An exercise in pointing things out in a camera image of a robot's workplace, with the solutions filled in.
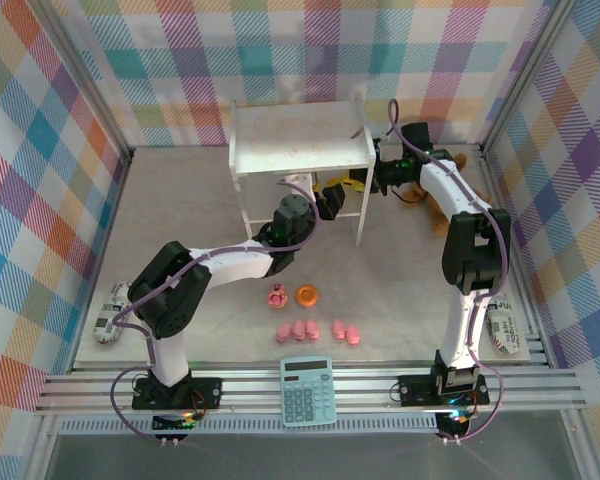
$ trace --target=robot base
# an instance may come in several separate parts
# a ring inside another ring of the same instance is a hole
[[[222,397],[221,378],[191,378],[191,372],[172,387],[165,387],[148,372],[149,378],[139,378],[131,403],[133,410],[217,410]]]
[[[476,399],[478,405],[489,405],[490,403],[484,375],[478,375],[474,389],[460,393],[438,395],[435,379],[430,375],[402,375],[398,377],[398,388],[400,404],[403,407],[471,408],[476,403]]]

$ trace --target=calculator display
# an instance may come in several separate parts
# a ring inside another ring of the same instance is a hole
[[[284,369],[287,372],[294,372],[296,370],[317,370],[320,368],[327,368],[326,360],[318,360],[315,362],[286,363],[284,365]]]

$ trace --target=aluminum frame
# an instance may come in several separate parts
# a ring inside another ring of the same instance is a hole
[[[511,120],[526,89],[529,87],[547,52],[555,41],[561,27],[577,0],[558,0],[547,19],[529,59],[514,84],[507,100],[488,133],[484,151],[488,152],[496,144]],[[82,59],[69,39],[62,22],[48,0],[28,0],[41,25],[50,36],[63,62],[67,65],[81,92],[87,98],[96,116],[103,123],[109,137],[114,141],[127,164],[131,161],[132,149],[115,122],[104,98],[89,75]],[[502,201],[496,188],[493,172],[488,161],[474,151],[480,173],[488,193]],[[559,410],[562,412],[565,428],[580,473],[585,479],[600,478],[600,457],[595,449],[595,439],[591,434],[589,421],[584,412],[585,398],[575,372],[554,370],[555,359],[545,350],[546,338],[542,323],[539,322],[537,306],[530,295],[523,265],[517,245],[512,244],[511,281],[517,293],[517,301],[527,321],[524,325],[531,352],[531,361],[519,366],[505,366],[500,369],[505,378],[505,402],[503,411],[535,411],[538,409]],[[73,345],[74,353],[77,342]],[[82,415],[87,419],[115,420],[108,405],[108,390],[112,379],[126,365],[102,365],[104,370],[88,368],[74,370],[70,375],[51,376],[45,386],[34,422],[26,439],[24,456],[19,470],[19,478],[44,478],[58,435],[71,434],[67,430],[67,420]],[[242,418],[265,418],[279,413],[278,392],[279,373],[277,365],[207,365],[195,372],[196,375],[221,376],[226,379],[223,408],[213,417],[229,416]],[[426,415],[422,409],[402,408],[388,397],[388,391],[398,375],[424,374],[428,368],[424,364],[336,364],[334,366],[338,413],[341,416],[358,415],[359,418],[385,417],[395,415]],[[486,375],[490,391],[497,391],[496,379]],[[127,378],[119,384],[116,398],[121,400],[123,412],[130,413],[131,383]],[[134,419],[149,418],[154,413],[131,414]],[[106,434],[106,428],[96,423],[89,434]]]

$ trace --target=calculator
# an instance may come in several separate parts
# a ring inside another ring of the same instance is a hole
[[[285,427],[336,421],[331,358],[294,357],[280,361],[282,423]]]

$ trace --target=gray floor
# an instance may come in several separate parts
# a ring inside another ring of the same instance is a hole
[[[449,150],[471,154],[468,146]],[[100,345],[91,331],[113,283],[133,280],[165,243],[179,240],[187,247],[205,248],[246,239],[227,155],[224,148],[138,150],[75,366],[147,358],[136,332],[123,332],[114,344]],[[481,188],[473,160],[463,175]],[[408,208],[391,195],[372,195],[359,248],[354,247],[350,218],[322,222],[312,242],[280,275],[208,291],[186,332],[188,358],[255,362],[319,353],[342,361],[431,361],[442,342],[453,291],[442,276],[443,246],[444,239],[430,231],[424,206]],[[282,310],[272,310],[266,295],[274,282],[284,283],[291,293],[312,283],[321,293],[320,301],[310,310],[293,300]],[[308,318],[322,329],[319,341],[276,344],[279,325]],[[335,318],[358,325],[358,347],[332,339],[329,329]],[[487,361],[529,358],[525,343],[517,355],[497,353],[486,331],[480,352]]]
[[[502,413],[459,447],[432,434],[206,435],[195,442],[204,450],[160,449],[131,435],[62,436],[47,479],[580,478],[558,412]]]

